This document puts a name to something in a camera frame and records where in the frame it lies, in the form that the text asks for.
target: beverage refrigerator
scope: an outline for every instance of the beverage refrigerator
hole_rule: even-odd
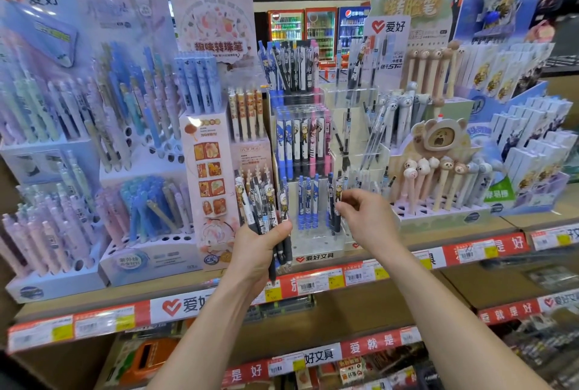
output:
[[[320,46],[321,66],[336,63],[336,14],[335,7],[306,9],[306,38]]]
[[[303,39],[303,9],[268,11],[270,41]]]
[[[364,21],[370,13],[370,6],[341,7],[338,12],[337,38],[342,43],[342,56],[350,53],[352,40],[361,39]]]

